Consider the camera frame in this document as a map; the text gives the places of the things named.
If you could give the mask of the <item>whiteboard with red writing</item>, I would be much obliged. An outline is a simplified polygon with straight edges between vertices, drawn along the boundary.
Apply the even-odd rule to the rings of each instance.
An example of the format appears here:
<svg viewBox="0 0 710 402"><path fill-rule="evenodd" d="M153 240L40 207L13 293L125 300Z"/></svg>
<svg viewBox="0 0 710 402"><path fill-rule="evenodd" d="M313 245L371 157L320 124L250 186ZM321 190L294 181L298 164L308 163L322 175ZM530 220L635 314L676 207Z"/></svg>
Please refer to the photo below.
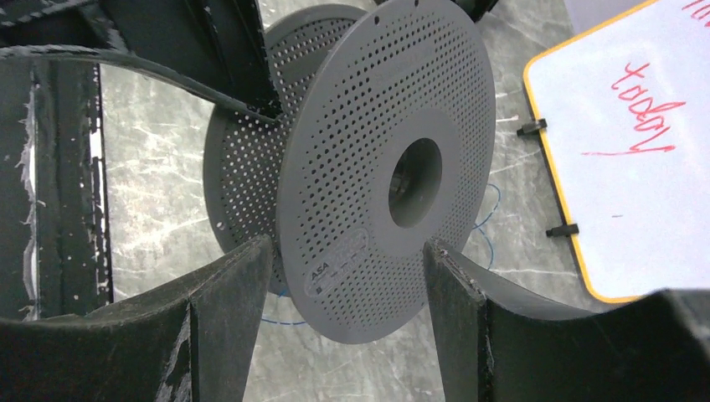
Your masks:
<svg viewBox="0 0 710 402"><path fill-rule="evenodd" d="M642 3L522 77L589 293L708 288L708 2Z"/></svg>

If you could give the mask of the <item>black cable spool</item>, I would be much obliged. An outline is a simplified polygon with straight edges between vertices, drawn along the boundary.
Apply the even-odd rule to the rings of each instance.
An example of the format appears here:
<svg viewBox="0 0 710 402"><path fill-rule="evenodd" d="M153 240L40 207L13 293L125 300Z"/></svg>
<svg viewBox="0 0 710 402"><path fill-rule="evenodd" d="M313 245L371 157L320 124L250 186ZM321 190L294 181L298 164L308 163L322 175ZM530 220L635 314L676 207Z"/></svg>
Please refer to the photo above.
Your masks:
<svg viewBox="0 0 710 402"><path fill-rule="evenodd" d="M340 343L427 302L422 248L461 250L491 168L496 100L480 32L452 1L304 8L265 31L282 115L215 107L203 164L220 247L275 244L270 290Z"/></svg>

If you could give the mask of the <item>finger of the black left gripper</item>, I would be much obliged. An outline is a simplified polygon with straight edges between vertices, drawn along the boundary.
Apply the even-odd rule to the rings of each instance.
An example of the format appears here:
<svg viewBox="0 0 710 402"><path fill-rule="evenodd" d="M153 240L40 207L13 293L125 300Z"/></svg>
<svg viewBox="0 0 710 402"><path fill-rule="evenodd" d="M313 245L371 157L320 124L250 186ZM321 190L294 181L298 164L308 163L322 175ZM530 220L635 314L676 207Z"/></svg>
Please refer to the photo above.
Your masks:
<svg viewBox="0 0 710 402"><path fill-rule="evenodd" d="M1 58L109 64L267 121L282 113L256 1L3 1Z"/></svg>

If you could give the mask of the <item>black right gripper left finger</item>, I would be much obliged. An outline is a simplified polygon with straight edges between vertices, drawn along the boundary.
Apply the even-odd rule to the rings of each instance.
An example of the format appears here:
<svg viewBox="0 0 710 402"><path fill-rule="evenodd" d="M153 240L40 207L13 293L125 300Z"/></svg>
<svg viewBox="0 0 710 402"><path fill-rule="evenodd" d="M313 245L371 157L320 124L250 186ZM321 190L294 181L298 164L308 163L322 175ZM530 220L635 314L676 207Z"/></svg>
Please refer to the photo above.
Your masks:
<svg viewBox="0 0 710 402"><path fill-rule="evenodd" d="M85 316L2 320L2 400L242 400L272 262L260 235Z"/></svg>

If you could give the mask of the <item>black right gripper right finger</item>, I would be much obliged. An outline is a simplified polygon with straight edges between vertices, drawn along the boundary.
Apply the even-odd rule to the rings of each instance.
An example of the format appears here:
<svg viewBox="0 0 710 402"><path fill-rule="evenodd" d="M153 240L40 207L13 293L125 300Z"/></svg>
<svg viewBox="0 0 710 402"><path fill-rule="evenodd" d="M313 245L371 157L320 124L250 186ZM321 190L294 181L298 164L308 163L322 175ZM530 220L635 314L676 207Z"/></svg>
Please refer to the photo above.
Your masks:
<svg viewBox="0 0 710 402"><path fill-rule="evenodd" d="M709 293L595 313L540 296L432 239L423 248L449 401L706 401Z"/></svg>

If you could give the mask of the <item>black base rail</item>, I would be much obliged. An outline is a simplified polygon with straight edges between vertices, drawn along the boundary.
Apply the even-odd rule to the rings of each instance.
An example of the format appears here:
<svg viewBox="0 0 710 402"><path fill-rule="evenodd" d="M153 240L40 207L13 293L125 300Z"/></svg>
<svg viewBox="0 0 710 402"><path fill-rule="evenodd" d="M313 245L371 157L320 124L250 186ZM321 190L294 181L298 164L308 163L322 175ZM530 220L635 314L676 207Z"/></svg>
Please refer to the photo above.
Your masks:
<svg viewBox="0 0 710 402"><path fill-rule="evenodd" d="M1 64L1 315L83 316L114 300L100 68Z"/></svg>

